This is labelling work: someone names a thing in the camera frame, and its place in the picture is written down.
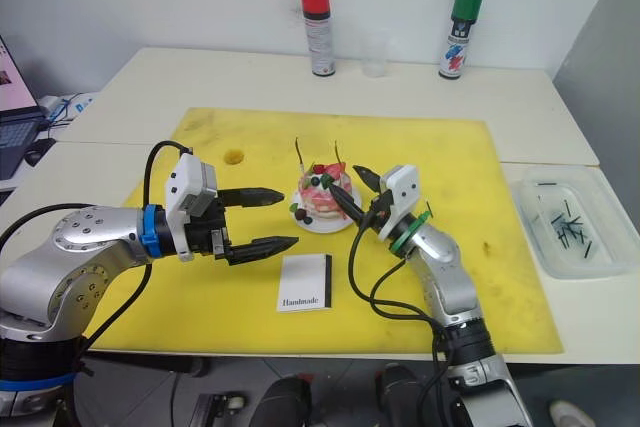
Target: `clear plastic box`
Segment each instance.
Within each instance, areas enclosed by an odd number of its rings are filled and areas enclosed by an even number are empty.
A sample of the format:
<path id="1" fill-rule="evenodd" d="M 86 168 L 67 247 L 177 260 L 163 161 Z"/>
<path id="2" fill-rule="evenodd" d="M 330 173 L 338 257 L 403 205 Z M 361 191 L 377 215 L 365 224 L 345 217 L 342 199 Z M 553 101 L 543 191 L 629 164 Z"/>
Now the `clear plastic box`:
<path id="1" fill-rule="evenodd" d="M 640 237 L 599 170 L 532 167 L 514 194 L 540 263 L 553 277 L 610 277 L 640 268 Z"/>

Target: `yellow cutting board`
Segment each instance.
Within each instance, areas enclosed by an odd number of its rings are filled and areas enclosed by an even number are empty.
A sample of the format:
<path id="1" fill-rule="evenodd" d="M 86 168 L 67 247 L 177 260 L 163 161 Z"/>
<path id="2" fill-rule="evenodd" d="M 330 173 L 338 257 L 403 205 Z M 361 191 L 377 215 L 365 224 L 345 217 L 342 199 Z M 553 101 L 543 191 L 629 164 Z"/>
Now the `yellow cutting board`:
<path id="1" fill-rule="evenodd" d="M 162 352 L 333 354 L 425 353 L 431 350 L 426 324 L 387 320 L 351 291 L 347 254 L 355 226 L 337 234 L 300 229 L 288 211 L 298 176 L 294 139 L 306 165 L 332 163 L 334 140 L 347 166 L 384 173 L 415 164 L 422 193 L 437 228 L 460 244 L 464 267 L 475 282 L 496 348 L 505 353 L 562 350 L 511 195 L 484 123 L 461 120 L 392 119 L 223 109 L 191 109 L 173 139 L 216 168 L 219 188 L 270 187 L 286 194 L 279 204 L 227 209 L 235 245 L 270 235 L 299 236 L 286 254 L 333 256 L 333 301 L 328 310 L 277 313 L 282 255 L 230 267 L 201 257 L 189 263 L 168 258 L 154 263 L 151 281 L 138 301 L 96 343 L 101 349 Z M 244 160 L 225 164 L 240 149 Z M 165 149 L 154 167 L 151 200 L 164 203 L 164 182 L 175 165 Z M 143 165 L 140 165 L 142 176 Z M 348 168 L 367 206 L 372 193 Z M 139 206 L 141 186 L 127 206 Z M 417 213 L 425 210 L 419 205 Z M 397 259 L 370 231 L 360 244 L 356 278 L 369 291 Z M 135 289 L 142 269 L 118 277 L 107 291 L 92 332 Z M 411 268 L 403 267 L 379 296 L 425 308 Z"/>

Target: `laptop screen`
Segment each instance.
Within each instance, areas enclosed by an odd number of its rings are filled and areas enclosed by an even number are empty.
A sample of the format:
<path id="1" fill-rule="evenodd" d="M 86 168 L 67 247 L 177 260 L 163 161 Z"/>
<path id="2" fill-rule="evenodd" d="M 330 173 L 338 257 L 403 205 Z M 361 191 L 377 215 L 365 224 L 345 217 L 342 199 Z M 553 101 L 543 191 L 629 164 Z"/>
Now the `laptop screen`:
<path id="1" fill-rule="evenodd" d="M 0 113 L 38 105 L 0 37 Z"/>

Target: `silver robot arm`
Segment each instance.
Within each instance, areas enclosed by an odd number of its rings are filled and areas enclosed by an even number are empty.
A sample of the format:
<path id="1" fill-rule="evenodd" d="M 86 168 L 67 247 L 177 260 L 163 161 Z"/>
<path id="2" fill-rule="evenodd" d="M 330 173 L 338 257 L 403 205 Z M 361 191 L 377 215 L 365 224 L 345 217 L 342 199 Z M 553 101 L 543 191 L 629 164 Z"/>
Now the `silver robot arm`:
<path id="1" fill-rule="evenodd" d="M 167 208 L 87 207 L 62 218 L 37 249 L 0 277 L 0 417 L 46 409 L 73 381 L 82 337 L 113 280 L 125 270 L 194 253 L 239 264 L 282 252 L 297 237 L 232 246 L 225 208 L 274 204 L 270 189 L 220 190 L 212 166 L 183 153 L 165 185 Z"/>
<path id="2" fill-rule="evenodd" d="M 453 347 L 447 379 L 459 397 L 451 406 L 456 426 L 532 427 L 531 418 L 518 393 L 503 357 L 496 353 L 485 326 L 475 286 L 464 270 L 460 248 L 448 234 L 425 223 L 430 212 L 412 215 L 420 201 L 420 182 L 415 166 L 394 167 L 383 176 L 354 166 L 363 182 L 379 196 L 372 228 L 390 250 L 406 258 L 422 283 L 431 315 L 444 327 Z M 362 211 L 349 205 L 350 197 L 339 188 L 332 194 L 356 222 Z"/>

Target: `white plate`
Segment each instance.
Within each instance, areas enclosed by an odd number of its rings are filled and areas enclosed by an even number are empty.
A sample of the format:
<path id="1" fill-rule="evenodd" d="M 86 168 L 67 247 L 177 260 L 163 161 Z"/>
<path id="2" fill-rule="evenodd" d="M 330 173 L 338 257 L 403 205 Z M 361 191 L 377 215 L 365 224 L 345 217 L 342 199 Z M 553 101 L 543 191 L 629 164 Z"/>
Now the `white plate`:
<path id="1" fill-rule="evenodd" d="M 353 201 L 356 205 L 358 207 L 362 207 L 362 197 L 360 197 L 360 192 L 358 192 L 357 187 L 353 184 L 351 184 L 351 196 L 353 197 Z M 300 197 L 300 192 L 298 192 L 298 190 L 293 193 L 293 200 L 289 205 L 291 204 L 303 204 L 302 197 Z M 302 220 L 296 220 L 294 213 L 291 212 L 291 218 L 296 224 L 298 224 L 298 226 L 316 234 L 333 234 L 334 232 L 339 232 L 342 229 L 349 227 L 353 223 L 353 220 L 349 217 L 346 219 L 323 219 L 322 217 L 310 217 L 313 219 L 313 222 L 307 225 Z"/>

